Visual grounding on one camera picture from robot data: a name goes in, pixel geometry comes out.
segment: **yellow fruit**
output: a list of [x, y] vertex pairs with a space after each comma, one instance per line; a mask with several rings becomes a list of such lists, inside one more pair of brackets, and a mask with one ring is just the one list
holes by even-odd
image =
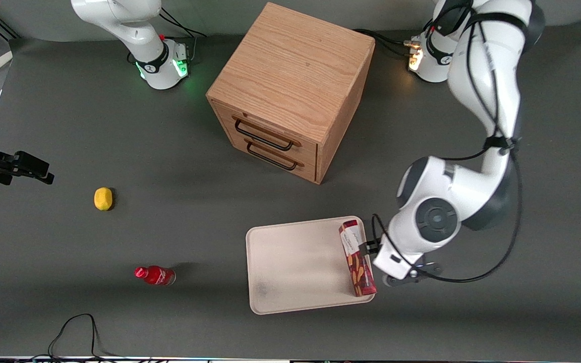
[[101, 211], [108, 211], [109, 208], [111, 208], [111, 204], [113, 204], [113, 195], [111, 195], [111, 189], [100, 188], [96, 190], [93, 203], [97, 209]]

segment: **wooden drawer cabinet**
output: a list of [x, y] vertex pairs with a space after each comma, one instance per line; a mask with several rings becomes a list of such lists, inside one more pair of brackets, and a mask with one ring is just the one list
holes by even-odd
[[206, 96], [236, 149], [319, 184], [373, 48], [366, 35], [268, 3]]

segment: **gray table surface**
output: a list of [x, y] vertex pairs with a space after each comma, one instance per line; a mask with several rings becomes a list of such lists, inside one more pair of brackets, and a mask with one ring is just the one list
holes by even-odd
[[[233, 149], [213, 115], [205, 92], [239, 41], [200, 39], [191, 77], [166, 91], [143, 83], [120, 42], [14, 43], [0, 147], [46, 159], [56, 177], [0, 186], [0, 354], [42, 353], [89, 312], [105, 347], [125, 355], [581, 361], [581, 23], [549, 28], [519, 64], [524, 221], [498, 273], [269, 316], [249, 308], [247, 230], [346, 215], [369, 229], [373, 212], [396, 212], [411, 162], [476, 152], [484, 131], [446, 85], [378, 47], [316, 186]], [[101, 186], [117, 191], [111, 212], [92, 204]], [[511, 229], [512, 216], [463, 230], [431, 258], [448, 276], [483, 272]], [[136, 280], [148, 264], [177, 266], [176, 284]], [[74, 322], [56, 352], [87, 355], [88, 324]]]

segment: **drawer handle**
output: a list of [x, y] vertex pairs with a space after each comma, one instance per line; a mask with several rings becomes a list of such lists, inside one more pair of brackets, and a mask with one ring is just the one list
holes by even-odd
[[237, 122], [235, 122], [235, 129], [237, 129], [237, 131], [240, 134], [244, 134], [245, 136], [250, 136], [251, 138], [253, 138], [254, 140], [257, 140], [258, 142], [261, 143], [265, 143], [266, 145], [270, 146], [270, 147], [274, 147], [277, 150], [281, 150], [281, 151], [288, 151], [291, 149], [291, 147], [293, 146], [293, 142], [288, 142], [288, 145], [286, 146], [281, 146], [281, 145], [277, 145], [274, 142], [270, 142], [264, 138], [260, 138], [259, 136], [249, 133], [248, 131], [245, 131], [244, 129], [240, 129], [239, 125], [242, 123], [242, 120], [237, 119]]
[[271, 163], [272, 165], [275, 165], [275, 166], [277, 166], [277, 167], [283, 168], [284, 170], [288, 170], [288, 171], [295, 170], [295, 168], [297, 167], [297, 161], [295, 161], [295, 162], [293, 163], [293, 165], [292, 165], [292, 166], [288, 167], [288, 166], [286, 166], [286, 165], [284, 165], [284, 164], [282, 164], [282, 163], [278, 163], [277, 161], [274, 161], [273, 159], [270, 159], [270, 158], [268, 158], [268, 157], [266, 157], [266, 156], [263, 156], [263, 155], [261, 155], [259, 152], [254, 152], [254, 151], [252, 151], [252, 150], [250, 149], [250, 147], [251, 147], [251, 146], [252, 146], [252, 143], [251, 143], [251, 142], [249, 142], [249, 143], [248, 143], [248, 146], [246, 147], [246, 150], [247, 150], [247, 151], [249, 152], [249, 154], [251, 154], [252, 156], [256, 156], [256, 157], [258, 157], [258, 158], [262, 159], [263, 161], [268, 161], [268, 163]]

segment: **red bottle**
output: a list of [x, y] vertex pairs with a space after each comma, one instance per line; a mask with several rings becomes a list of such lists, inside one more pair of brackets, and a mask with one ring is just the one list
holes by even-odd
[[150, 285], [171, 285], [176, 280], [176, 273], [160, 266], [137, 267], [134, 275]]

